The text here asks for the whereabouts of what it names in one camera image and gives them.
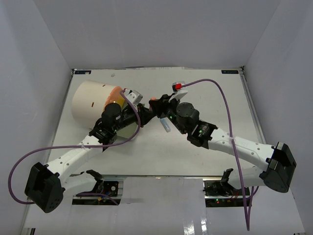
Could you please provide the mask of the light blue highlighter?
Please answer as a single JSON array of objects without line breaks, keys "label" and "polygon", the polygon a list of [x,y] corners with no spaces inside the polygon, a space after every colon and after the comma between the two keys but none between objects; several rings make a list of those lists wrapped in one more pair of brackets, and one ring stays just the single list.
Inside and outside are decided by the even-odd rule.
[{"label": "light blue highlighter", "polygon": [[167,123],[166,119],[161,118],[161,119],[160,119],[160,122],[161,122],[163,128],[165,129],[165,131],[166,131],[167,133],[171,132],[171,128],[170,128],[169,124]]}]

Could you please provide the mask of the yellow drawer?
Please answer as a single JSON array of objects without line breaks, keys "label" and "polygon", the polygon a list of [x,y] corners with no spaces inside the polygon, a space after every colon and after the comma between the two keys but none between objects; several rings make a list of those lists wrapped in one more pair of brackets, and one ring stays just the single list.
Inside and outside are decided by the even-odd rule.
[{"label": "yellow drawer", "polygon": [[116,100],[116,103],[120,106],[123,107],[124,103],[125,103],[125,99],[122,96],[119,96]]}]

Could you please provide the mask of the orange top drawer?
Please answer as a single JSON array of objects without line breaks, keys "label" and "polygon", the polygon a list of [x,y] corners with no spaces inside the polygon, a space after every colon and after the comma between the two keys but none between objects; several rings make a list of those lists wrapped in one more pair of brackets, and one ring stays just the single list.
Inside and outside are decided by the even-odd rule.
[{"label": "orange top drawer", "polygon": [[114,87],[112,91],[110,92],[104,107],[106,107],[110,103],[116,103],[117,98],[121,96],[120,94],[121,91],[122,91],[122,88],[120,86]]}]

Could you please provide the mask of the cream cylindrical drawer organizer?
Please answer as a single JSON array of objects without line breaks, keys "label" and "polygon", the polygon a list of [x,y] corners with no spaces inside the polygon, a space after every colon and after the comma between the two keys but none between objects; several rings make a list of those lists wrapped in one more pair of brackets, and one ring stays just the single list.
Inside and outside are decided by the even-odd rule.
[{"label": "cream cylindrical drawer organizer", "polygon": [[71,104],[74,120],[92,129],[103,113],[106,100],[115,86],[87,80],[76,90]]}]

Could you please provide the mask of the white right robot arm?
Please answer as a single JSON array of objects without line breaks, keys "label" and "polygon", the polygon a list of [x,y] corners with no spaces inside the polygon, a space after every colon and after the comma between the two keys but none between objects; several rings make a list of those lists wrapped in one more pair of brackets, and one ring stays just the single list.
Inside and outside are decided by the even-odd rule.
[{"label": "white right robot arm", "polygon": [[227,153],[253,165],[244,170],[226,170],[220,181],[224,194],[233,195],[242,186],[266,186],[280,193],[289,191],[296,161],[287,144],[278,142],[273,146],[231,137],[216,125],[201,120],[199,111],[191,103],[168,95],[150,100],[149,104],[157,117],[168,118],[194,146]]}]

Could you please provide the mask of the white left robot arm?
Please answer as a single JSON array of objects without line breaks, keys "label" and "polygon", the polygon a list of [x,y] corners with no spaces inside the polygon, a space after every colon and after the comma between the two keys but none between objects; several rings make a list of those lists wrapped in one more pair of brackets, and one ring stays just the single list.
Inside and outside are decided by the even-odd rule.
[{"label": "white left robot arm", "polygon": [[108,104],[94,128],[78,144],[59,158],[43,165],[32,166],[25,186],[25,194],[43,212],[55,210],[64,196],[74,196],[81,192],[99,195],[103,191],[102,177],[93,170],[80,175],[73,173],[94,156],[110,146],[117,146],[117,132],[133,123],[143,127],[155,113],[142,104],[128,104],[124,109],[117,103]]}]

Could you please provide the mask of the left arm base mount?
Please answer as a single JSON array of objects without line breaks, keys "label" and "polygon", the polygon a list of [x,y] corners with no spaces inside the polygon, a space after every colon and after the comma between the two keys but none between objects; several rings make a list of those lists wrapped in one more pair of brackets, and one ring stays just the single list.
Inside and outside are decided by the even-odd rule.
[{"label": "left arm base mount", "polygon": [[122,188],[119,181],[102,181],[92,191],[80,193],[72,200],[72,205],[118,206],[121,202]]}]

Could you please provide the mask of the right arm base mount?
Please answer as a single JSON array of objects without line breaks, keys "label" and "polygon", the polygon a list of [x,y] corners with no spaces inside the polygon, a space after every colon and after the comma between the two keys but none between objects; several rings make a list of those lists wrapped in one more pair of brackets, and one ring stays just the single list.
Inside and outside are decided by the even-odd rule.
[{"label": "right arm base mount", "polygon": [[243,207],[244,200],[241,188],[235,189],[228,183],[233,169],[224,171],[219,180],[204,180],[203,192],[207,208]]}]

